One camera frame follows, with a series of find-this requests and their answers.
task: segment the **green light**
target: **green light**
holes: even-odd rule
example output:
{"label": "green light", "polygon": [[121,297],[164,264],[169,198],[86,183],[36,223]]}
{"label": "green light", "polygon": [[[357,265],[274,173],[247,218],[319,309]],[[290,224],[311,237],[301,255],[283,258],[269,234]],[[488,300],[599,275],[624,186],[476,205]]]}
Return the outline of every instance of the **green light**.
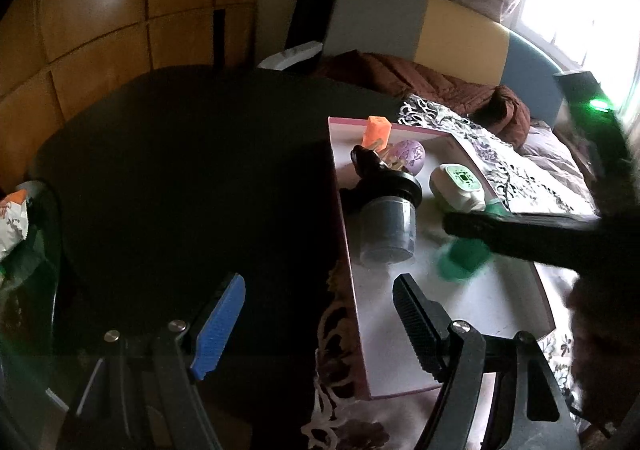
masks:
{"label": "green light", "polygon": [[597,98],[594,98],[593,100],[591,100],[589,102],[589,105],[596,109],[596,111],[600,111],[602,113],[608,113],[609,110],[611,109],[611,104],[609,102],[606,102],[604,100],[599,100]]}

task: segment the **brown comforter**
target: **brown comforter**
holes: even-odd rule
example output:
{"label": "brown comforter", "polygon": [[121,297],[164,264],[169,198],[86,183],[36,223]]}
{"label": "brown comforter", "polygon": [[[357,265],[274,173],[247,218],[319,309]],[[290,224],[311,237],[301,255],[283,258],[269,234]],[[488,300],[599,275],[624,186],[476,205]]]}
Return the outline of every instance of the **brown comforter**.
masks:
{"label": "brown comforter", "polygon": [[468,116],[514,147],[529,134],[529,108],[504,85],[473,84],[397,56],[356,50],[328,59],[316,74],[400,98],[417,94]]}

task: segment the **metal screw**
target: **metal screw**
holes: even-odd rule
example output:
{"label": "metal screw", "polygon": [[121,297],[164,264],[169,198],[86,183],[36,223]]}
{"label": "metal screw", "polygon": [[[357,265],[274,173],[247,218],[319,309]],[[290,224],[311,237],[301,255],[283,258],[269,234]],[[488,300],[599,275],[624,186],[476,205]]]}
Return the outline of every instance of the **metal screw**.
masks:
{"label": "metal screw", "polygon": [[120,331],[117,329],[109,329],[104,334],[104,341],[108,343],[117,342],[120,339]]}
{"label": "metal screw", "polygon": [[169,331],[172,333],[181,333],[185,329],[187,329],[187,322],[184,320],[172,320],[169,322],[168,326]]}
{"label": "metal screw", "polygon": [[524,342],[526,344],[534,344],[537,342],[536,338],[531,333],[527,333],[526,331],[520,331],[518,333],[518,338],[521,342]]}
{"label": "metal screw", "polygon": [[471,326],[466,323],[464,320],[454,320],[451,323],[451,326],[453,328],[453,331],[455,331],[456,333],[468,333],[469,331],[471,331]]}

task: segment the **blue headboard panel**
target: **blue headboard panel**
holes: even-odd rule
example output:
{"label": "blue headboard panel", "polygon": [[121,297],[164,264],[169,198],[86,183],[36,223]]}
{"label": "blue headboard panel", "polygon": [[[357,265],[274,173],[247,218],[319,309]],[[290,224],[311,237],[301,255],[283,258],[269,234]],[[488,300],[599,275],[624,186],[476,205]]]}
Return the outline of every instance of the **blue headboard panel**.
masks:
{"label": "blue headboard panel", "polygon": [[562,103],[562,93],[553,77],[562,69],[545,53],[514,32],[500,84],[510,87],[527,104],[531,118],[553,126]]}

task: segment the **snack bag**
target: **snack bag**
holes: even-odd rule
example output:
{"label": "snack bag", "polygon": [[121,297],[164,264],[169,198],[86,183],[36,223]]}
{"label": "snack bag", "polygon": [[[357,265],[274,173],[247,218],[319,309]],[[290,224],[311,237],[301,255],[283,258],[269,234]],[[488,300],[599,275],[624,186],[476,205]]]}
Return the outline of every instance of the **snack bag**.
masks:
{"label": "snack bag", "polygon": [[27,191],[19,190],[0,201],[0,261],[27,238]]}

